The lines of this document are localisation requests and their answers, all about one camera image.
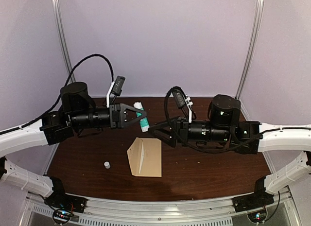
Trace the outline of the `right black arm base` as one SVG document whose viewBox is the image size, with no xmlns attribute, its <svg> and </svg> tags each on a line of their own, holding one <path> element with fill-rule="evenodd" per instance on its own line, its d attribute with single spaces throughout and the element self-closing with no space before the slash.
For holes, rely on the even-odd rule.
<svg viewBox="0 0 311 226">
<path fill-rule="evenodd" d="M 257 209 L 274 203 L 274 195 L 266 191 L 265 179 L 266 177 L 264 176 L 255 182 L 255 190 L 252 194 L 232 199 L 235 212 Z"/>
</svg>

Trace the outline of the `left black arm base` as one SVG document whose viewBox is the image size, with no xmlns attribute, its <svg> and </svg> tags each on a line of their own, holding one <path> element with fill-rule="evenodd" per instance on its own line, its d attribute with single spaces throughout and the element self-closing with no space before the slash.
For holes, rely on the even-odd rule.
<svg viewBox="0 0 311 226">
<path fill-rule="evenodd" d="M 52 194 L 45 197 L 45 203 L 55 209 L 65 209 L 77 213 L 84 213 L 87 199 L 84 197 L 66 194 L 62 181 L 50 177 Z"/>
</svg>

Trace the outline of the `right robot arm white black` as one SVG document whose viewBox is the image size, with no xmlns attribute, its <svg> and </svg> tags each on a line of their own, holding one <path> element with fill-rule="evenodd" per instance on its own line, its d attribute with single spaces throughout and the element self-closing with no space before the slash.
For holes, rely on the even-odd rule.
<svg viewBox="0 0 311 226">
<path fill-rule="evenodd" d="M 149 128 L 149 133 L 170 147 L 178 143 L 205 154 L 235 152 L 256 155 L 267 151 L 298 150 L 292 162 L 256 181 L 249 196 L 253 207 L 260 207 L 269 195 L 311 172 L 311 126 L 273 125 L 258 121 L 240 121 L 241 103 L 227 95 L 216 95 L 208 106 L 207 120 L 194 120 L 189 98 L 174 95 L 177 107 L 187 106 L 187 117 L 170 118 Z"/>
</svg>

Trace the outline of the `white glue stick cap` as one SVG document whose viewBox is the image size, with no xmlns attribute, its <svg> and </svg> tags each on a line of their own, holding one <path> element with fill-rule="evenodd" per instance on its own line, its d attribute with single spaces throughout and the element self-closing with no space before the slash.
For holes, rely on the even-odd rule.
<svg viewBox="0 0 311 226">
<path fill-rule="evenodd" d="M 111 165 L 110 165 L 110 163 L 108 161 L 106 161 L 106 162 L 104 162 L 104 167 L 106 169 L 110 169 Z"/>
</svg>

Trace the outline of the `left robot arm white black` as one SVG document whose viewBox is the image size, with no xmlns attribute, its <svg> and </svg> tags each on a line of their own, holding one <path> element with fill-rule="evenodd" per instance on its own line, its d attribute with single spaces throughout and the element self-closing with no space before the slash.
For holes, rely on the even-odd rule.
<svg viewBox="0 0 311 226">
<path fill-rule="evenodd" d="M 71 83 L 60 90 L 61 108 L 44 113 L 38 120 L 0 133 L 0 180 L 51 199 L 60 209 L 70 204 L 62 181 L 37 175 L 7 159 L 6 155 L 24 149 L 54 145 L 84 129 L 126 128 L 146 118 L 140 108 L 126 104 L 96 106 L 84 82 Z"/>
</svg>

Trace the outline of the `brown kraft envelope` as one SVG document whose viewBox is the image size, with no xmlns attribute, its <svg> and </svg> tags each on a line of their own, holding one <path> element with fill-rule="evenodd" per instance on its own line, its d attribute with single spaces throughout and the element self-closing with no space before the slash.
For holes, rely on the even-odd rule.
<svg viewBox="0 0 311 226">
<path fill-rule="evenodd" d="M 139 174 L 140 146 L 144 142 L 144 161 Z M 162 177 L 162 142 L 155 138 L 136 138 L 127 150 L 132 176 Z"/>
</svg>

